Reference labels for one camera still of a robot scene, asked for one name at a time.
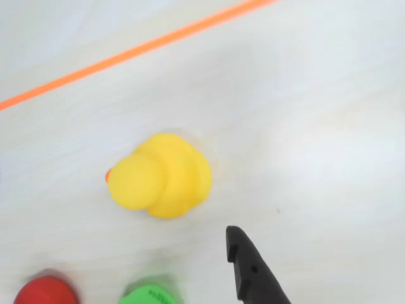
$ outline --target yellow rubber duck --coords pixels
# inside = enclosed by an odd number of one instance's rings
[[[211,170],[205,157],[181,137],[160,133],[117,163],[106,182],[120,206],[172,219],[207,198]]]

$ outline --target white surface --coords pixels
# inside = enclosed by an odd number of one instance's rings
[[[53,268],[86,304],[160,274],[186,303],[237,303],[236,224],[292,303],[403,303],[403,37],[402,1],[282,1],[0,112],[0,302]],[[104,182],[162,130],[197,138],[215,179],[166,222]]]

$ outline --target orange tape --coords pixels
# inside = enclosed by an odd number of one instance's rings
[[[157,39],[145,42],[145,43],[141,44],[140,46],[136,46],[136,47],[133,47],[132,49],[129,49],[128,51],[122,52],[120,54],[117,54],[117,55],[107,58],[105,60],[99,61],[99,62],[97,62],[93,65],[87,66],[81,70],[70,73],[61,78],[52,80],[52,81],[48,82],[47,84],[40,85],[39,87],[36,87],[35,89],[31,89],[27,92],[24,92],[22,94],[9,98],[5,101],[2,101],[0,103],[0,111],[5,110],[9,107],[15,106],[19,103],[22,103],[28,99],[34,98],[41,94],[45,94],[46,92],[49,92],[49,91],[55,90],[59,87],[70,84],[74,81],[78,81],[79,79],[82,79],[82,78],[92,75],[94,73],[97,73],[97,72],[100,72],[107,68],[110,68],[121,62],[127,61],[134,57],[137,57],[142,54],[153,51],[157,48],[161,48],[162,46],[165,46],[167,44],[170,44],[170,43],[173,43],[180,39],[186,38],[190,35],[193,35],[198,32],[201,32],[203,30],[209,29],[210,27],[213,27],[222,22],[231,20],[235,17],[248,13],[252,10],[258,9],[266,4],[271,4],[275,1],[276,0],[250,0],[250,1],[243,2],[242,4],[239,4],[232,8],[221,11],[215,15],[202,19],[196,23],[192,23],[184,28],[175,30],[174,32],[161,36]]]

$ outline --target rubber duck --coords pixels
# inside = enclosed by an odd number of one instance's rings
[[[106,182],[120,206],[172,219],[208,197],[211,170],[205,157],[181,137],[159,133],[119,161]]]

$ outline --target white table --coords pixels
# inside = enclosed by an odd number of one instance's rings
[[[169,27],[187,15],[162,10]],[[0,302],[55,269],[85,304],[117,303],[151,276],[171,277],[185,303],[237,303],[232,224],[292,303],[403,303],[404,12],[284,0],[1,111]],[[140,43],[150,18],[35,62],[2,56],[1,100]],[[162,130],[197,143],[214,174],[207,202],[171,221],[120,208],[104,181]]]

